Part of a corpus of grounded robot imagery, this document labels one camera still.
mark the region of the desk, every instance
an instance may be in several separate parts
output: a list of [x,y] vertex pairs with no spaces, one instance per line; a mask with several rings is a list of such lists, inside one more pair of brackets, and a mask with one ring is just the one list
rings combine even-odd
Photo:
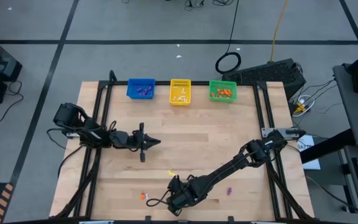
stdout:
[[345,146],[358,146],[358,93],[354,92],[351,74],[346,72],[344,66],[335,66],[333,71],[351,128],[303,151],[303,163],[343,149]]
[[345,178],[345,182],[340,181],[336,184],[344,185],[347,202],[357,205],[355,197],[358,198],[358,180],[351,160],[358,157],[358,93],[354,92],[351,74],[346,72],[343,65],[335,66],[333,72],[351,128],[301,152],[301,159],[305,163],[344,149],[345,157],[342,164],[347,165],[349,172],[345,174],[351,174],[352,181]]
[[[77,105],[90,116],[97,86],[98,82],[83,82],[78,97]],[[267,86],[276,127],[291,127],[282,83],[267,83]],[[107,124],[116,119],[117,129],[131,132],[144,122],[145,133],[162,142],[146,152],[145,163],[139,161],[139,153],[103,149],[91,214],[93,220],[144,220],[147,215],[151,215],[152,220],[227,221],[228,216],[236,221],[275,219],[265,166],[236,172],[216,185],[205,201],[184,209],[179,217],[172,215],[166,205],[150,208],[140,199],[142,192],[149,198],[163,195],[172,178],[169,169],[182,178],[189,174],[209,174],[232,159],[245,143],[260,139],[251,86],[238,86],[237,101],[224,103],[209,100],[208,86],[193,85],[191,105],[182,107],[169,104],[169,86],[156,86],[152,100],[132,100],[126,96],[126,89],[124,85],[113,86]],[[65,156],[77,147],[77,139],[69,140]],[[63,166],[51,215],[57,214],[77,189],[84,154],[85,150],[78,152]],[[313,216],[299,153],[284,148],[281,155],[289,191],[306,213]],[[230,196],[226,195],[228,187],[232,188]],[[88,191],[84,193],[83,204],[87,198]],[[281,203],[280,211],[284,214]],[[85,206],[82,206],[80,215],[84,213]]]

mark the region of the metal bracket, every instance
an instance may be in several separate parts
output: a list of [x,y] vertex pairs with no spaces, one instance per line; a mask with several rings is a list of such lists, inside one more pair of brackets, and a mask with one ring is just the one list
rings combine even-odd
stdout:
[[234,217],[233,216],[227,217],[227,220],[228,220],[229,224],[234,224]]
[[277,130],[287,141],[298,140],[306,134],[304,130],[298,128],[262,128],[261,130],[263,138],[268,137],[272,131]]
[[151,215],[146,215],[146,216],[144,217],[144,222],[145,222],[145,224],[150,224],[150,223],[152,223],[152,217],[151,217]]

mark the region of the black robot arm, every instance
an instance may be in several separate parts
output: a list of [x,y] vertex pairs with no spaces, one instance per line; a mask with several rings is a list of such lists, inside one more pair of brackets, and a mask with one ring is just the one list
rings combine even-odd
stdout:
[[61,104],[53,122],[63,128],[62,133],[77,133],[80,136],[80,144],[87,147],[99,148],[114,147],[116,149],[129,149],[136,152],[140,149],[140,161],[145,162],[145,151],[160,143],[158,139],[144,134],[144,123],[139,124],[139,129],[128,135],[125,131],[117,131],[116,121],[107,127],[100,126],[93,118],[90,118],[83,108],[72,103]]
[[237,170],[245,167],[260,167],[270,159],[270,150],[282,149],[286,144],[286,140],[278,131],[272,132],[264,141],[252,140],[243,145],[232,160],[208,175],[200,177],[189,175],[187,182],[182,182],[178,175],[174,176],[168,185],[167,193],[170,192],[171,195],[167,201],[152,198],[147,201],[147,205],[153,207],[160,202],[166,203],[168,210],[179,216],[183,208],[195,206],[203,201],[215,184]]

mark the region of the wooden table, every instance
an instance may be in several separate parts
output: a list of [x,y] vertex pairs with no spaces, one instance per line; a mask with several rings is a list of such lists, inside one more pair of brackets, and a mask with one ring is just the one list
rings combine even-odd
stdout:
[[[282,83],[267,83],[276,128],[292,126]],[[77,105],[92,115],[98,82],[83,82]],[[140,199],[160,198],[174,174],[185,179],[189,174],[206,175],[238,153],[252,139],[260,139],[259,122],[251,86],[237,87],[237,101],[210,101],[208,86],[191,87],[190,106],[169,104],[169,86],[156,86],[152,100],[132,100],[126,86],[113,86],[107,124],[117,120],[118,130],[131,133],[144,122],[145,133],[162,142],[146,152],[141,163],[139,152],[103,149],[91,218],[93,220],[274,220],[266,167],[247,167],[215,185],[208,198],[195,207],[183,209],[175,217],[164,204],[147,207]],[[265,108],[260,92],[261,104]],[[104,96],[98,122],[101,120]],[[69,140],[65,156],[78,147]],[[78,187],[85,150],[70,158],[62,168],[50,214],[57,214]],[[304,210],[313,216],[310,196],[299,153],[289,147],[282,150],[282,161],[289,191]],[[227,188],[232,194],[227,196]],[[277,189],[282,217],[282,195]],[[80,215],[85,214],[88,191],[83,197]]]

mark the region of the yellow cable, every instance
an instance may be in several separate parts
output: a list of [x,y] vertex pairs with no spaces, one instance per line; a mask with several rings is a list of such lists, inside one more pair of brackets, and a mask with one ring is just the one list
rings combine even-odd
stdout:
[[274,31],[273,44],[272,44],[272,54],[270,55],[270,61],[271,62],[273,62],[274,43],[276,42],[276,35],[277,35],[278,27],[280,26],[281,20],[283,19],[283,15],[284,15],[285,9],[287,8],[287,4],[288,4],[288,0],[285,0],[283,10],[281,11],[280,18],[278,19],[276,30]]

